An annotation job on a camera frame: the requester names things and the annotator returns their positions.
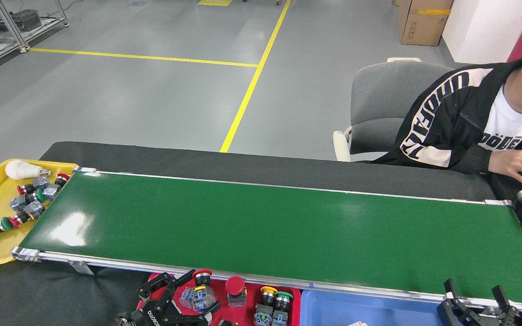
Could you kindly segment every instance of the light bulb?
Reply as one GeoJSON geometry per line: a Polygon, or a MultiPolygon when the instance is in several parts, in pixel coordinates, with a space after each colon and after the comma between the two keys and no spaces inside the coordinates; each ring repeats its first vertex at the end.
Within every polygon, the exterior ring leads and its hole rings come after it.
{"type": "Polygon", "coordinates": [[[29,164],[21,159],[14,159],[5,166],[5,173],[15,180],[26,179],[29,177],[38,177],[41,175],[52,174],[50,170],[29,164]]]}

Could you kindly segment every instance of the gray floor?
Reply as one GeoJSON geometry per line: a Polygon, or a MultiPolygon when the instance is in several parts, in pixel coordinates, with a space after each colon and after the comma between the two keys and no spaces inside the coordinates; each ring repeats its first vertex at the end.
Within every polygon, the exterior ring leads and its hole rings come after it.
{"type": "MultiPolygon", "coordinates": [[[[145,2],[75,3],[66,11],[70,27],[32,46],[258,64],[286,8],[272,0],[233,0],[226,7],[145,2]]],[[[31,9],[36,2],[23,3],[31,9]]],[[[349,124],[352,78],[360,68],[388,57],[462,66],[443,42],[401,45],[396,13],[390,0],[291,0],[229,151],[335,159],[331,133],[349,124]]],[[[36,159],[66,140],[219,151],[254,72],[196,62],[17,55],[0,64],[0,163],[36,159]]]]}

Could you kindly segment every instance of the metal shelf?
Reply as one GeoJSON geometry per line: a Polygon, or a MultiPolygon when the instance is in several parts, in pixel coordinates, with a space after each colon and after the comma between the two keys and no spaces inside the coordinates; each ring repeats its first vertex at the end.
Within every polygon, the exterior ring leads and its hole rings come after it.
{"type": "Polygon", "coordinates": [[[9,14],[9,10],[5,7],[2,0],[0,0],[0,18],[6,25],[8,31],[0,31],[0,58],[19,50],[21,53],[29,51],[28,42],[46,33],[54,26],[63,23],[64,26],[69,26],[66,15],[59,0],[44,1],[48,4],[55,3],[57,6],[57,17],[40,17],[42,25],[31,31],[20,31],[17,25],[13,22],[9,14]]]}

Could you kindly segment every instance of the man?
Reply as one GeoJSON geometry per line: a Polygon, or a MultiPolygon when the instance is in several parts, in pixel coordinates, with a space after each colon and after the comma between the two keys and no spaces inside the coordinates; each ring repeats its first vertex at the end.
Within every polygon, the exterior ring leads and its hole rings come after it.
{"type": "Polygon", "coordinates": [[[499,173],[522,183],[522,58],[442,76],[416,99],[395,144],[373,163],[499,173]]]}

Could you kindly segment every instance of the black jacket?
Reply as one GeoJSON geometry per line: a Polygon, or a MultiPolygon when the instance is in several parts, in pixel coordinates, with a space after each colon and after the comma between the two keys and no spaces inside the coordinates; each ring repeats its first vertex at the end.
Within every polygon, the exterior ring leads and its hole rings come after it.
{"type": "MultiPolygon", "coordinates": [[[[414,102],[394,143],[396,148],[372,163],[486,173],[492,151],[479,146],[491,106],[514,62],[468,66],[448,72],[414,102]]],[[[501,139],[504,149],[522,141],[501,139]]]]}

